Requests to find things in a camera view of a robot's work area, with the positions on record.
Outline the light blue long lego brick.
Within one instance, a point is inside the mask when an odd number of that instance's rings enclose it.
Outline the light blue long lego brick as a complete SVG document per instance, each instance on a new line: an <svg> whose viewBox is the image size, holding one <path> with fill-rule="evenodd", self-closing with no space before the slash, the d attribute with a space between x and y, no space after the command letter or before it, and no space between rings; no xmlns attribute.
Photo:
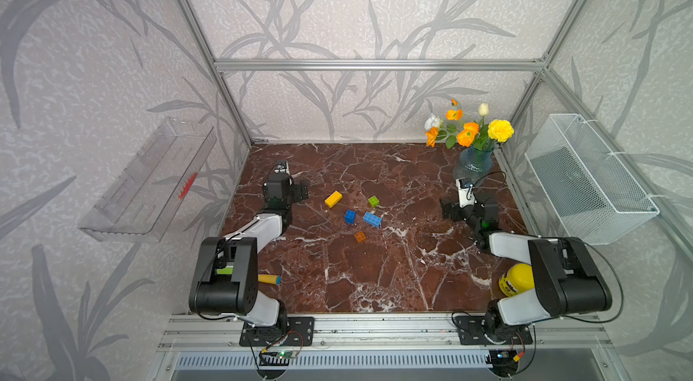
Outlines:
<svg viewBox="0 0 693 381"><path fill-rule="evenodd" d="M373 213L366 213L363 217L363 222L374 228L380 228L382 219Z"/></svg>

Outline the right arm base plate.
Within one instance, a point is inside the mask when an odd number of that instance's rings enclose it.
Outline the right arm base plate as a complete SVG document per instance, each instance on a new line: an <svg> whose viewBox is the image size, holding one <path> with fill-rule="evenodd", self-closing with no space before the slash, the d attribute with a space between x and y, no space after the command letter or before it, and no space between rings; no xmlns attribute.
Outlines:
<svg viewBox="0 0 693 381"><path fill-rule="evenodd" d="M534 339L529 325L507 326L495 321L487 322L485 316L453 312L451 321L461 345L532 345Z"/></svg>

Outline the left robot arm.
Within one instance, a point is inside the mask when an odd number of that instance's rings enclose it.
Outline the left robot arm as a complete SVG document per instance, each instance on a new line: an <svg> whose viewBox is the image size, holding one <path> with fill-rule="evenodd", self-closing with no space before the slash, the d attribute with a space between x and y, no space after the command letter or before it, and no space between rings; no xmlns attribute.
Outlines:
<svg viewBox="0 0 693 381"><path fill-rule="evenodd" d="M288 329L285 305L259 291L258 254L292 224L292 206L308 198L306 184L296 184L284 160L263 183L263 208L243 227L222 237L206 238L189 292L189 309L208 321L237 317L256 328Z"/></svg>

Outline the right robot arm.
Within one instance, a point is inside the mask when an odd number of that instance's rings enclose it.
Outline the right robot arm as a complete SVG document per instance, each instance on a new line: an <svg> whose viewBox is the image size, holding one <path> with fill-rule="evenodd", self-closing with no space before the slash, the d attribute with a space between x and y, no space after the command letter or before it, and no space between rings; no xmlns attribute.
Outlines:
<svg viewBox="0 0 693 381"><path fill-rule="evenodd" d="M532 269L534 288L487 305L482 327L492 343L504 343L538 321L604 312L613 297L599 268L579 238L539 238L502 231L491 203L442 200L442 217L465 222L481 251Z"/></svg>

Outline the green small lego brick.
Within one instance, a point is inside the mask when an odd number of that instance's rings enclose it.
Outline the green small lego brick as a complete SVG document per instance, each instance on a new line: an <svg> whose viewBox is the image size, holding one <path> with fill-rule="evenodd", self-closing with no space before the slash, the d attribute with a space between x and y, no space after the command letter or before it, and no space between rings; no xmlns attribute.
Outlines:
<svg viewBox="0 0 693 381"><path fill-rule="evenodd" d="M379 199L378 199L376 196L371 196L371 197L368 199L368 203L369 203L370 206L373 207L373 208L377 208L377 207L380 206L380 201L379 201Z"/></svg>

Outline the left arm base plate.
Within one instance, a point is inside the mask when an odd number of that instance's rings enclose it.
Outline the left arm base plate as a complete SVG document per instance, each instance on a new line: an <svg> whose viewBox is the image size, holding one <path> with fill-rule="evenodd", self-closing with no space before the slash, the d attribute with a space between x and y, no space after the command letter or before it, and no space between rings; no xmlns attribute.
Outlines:
<svg viewBox="0 0 693 381"><path fill-rule="evenodd" d="M289 316L271 327L251 327L244 323L239 345L245 348L274 346L310 346L315 332L315 318Z"/></svg>

